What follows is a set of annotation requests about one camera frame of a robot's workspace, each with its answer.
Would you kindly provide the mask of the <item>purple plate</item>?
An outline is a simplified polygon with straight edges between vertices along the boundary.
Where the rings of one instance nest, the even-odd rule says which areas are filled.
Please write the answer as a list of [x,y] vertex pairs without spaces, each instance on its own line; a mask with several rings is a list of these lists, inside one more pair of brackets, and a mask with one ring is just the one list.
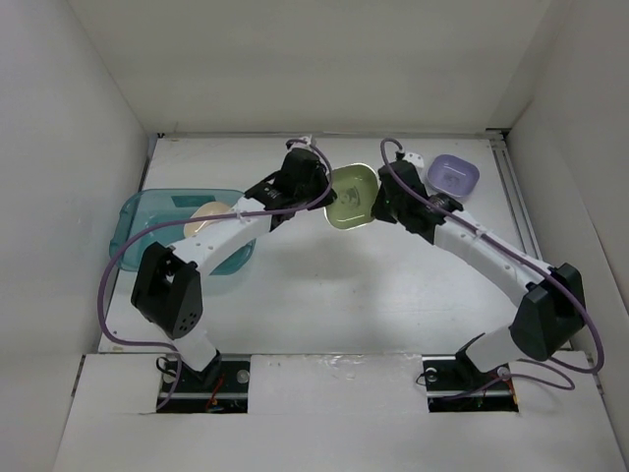
[[471,196],[480,180],[473,163],[452,154],[438,155],[427,172],[428,184],[436,191],[459,200]]

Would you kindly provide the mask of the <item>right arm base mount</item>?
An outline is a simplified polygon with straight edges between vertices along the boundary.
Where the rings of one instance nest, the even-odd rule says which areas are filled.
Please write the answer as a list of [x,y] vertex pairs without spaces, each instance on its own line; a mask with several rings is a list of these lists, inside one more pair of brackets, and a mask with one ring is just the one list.
[[424,356],[422,365],[416,384],[426,390],[430,413],[519,411],[507,365],[481,373],[454,355]]

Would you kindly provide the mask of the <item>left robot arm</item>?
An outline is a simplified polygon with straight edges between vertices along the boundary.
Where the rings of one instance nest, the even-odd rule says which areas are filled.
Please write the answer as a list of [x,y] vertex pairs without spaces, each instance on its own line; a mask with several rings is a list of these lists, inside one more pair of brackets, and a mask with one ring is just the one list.
[[169,246],[153,243],[144,250],[131,303],[172,341],[195,388],[213,387],[221,364],[220,351],[200,325],[203,280],[296,212],[333,201],[328,159],[295,142],[280,169],[254,184],[218,221]]

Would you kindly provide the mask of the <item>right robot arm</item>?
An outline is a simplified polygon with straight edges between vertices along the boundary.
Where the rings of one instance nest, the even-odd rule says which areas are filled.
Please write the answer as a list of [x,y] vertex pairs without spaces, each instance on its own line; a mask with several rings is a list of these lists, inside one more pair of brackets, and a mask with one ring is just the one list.
[[580,272],[553,267],[495,237],[445,194],[429,195],[416,166],[398,159],[378,171],[372,215],[452,254],[492,282],[515,306],[511,322],[484,332],[455,354],[454,375],[467,387],[520,359],[545,362],[587,324]]

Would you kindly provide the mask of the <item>beige plate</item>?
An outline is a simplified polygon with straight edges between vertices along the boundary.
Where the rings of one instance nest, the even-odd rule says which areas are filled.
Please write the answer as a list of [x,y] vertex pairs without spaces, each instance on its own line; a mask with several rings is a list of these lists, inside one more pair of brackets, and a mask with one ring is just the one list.
[[185,238],[197,236],[207,226],[220,222],[222,215],[232,214],[231,206],[223,202],[209,202],[200,206],[184,225],[183,234]]

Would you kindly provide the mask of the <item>green plate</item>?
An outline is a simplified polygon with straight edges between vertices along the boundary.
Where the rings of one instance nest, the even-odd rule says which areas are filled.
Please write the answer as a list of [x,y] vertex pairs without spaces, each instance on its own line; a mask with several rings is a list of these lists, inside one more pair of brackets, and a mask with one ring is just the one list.
[[334,202],[324,208],[327,222],[346,231],[374,221],[372,206],[379,189],[375,171],[366,164],[353,163],[332,171]]

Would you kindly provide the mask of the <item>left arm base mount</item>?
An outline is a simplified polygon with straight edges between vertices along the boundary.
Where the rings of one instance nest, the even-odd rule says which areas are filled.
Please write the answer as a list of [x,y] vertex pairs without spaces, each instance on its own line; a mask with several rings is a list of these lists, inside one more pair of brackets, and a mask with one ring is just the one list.
[[156,412],[161,414],[245,414],[249,406],[251,357],[227,355],[214,381],[204,385],[187,367],[175,383],[177,360],[160,356],[155,363],[160,374]]

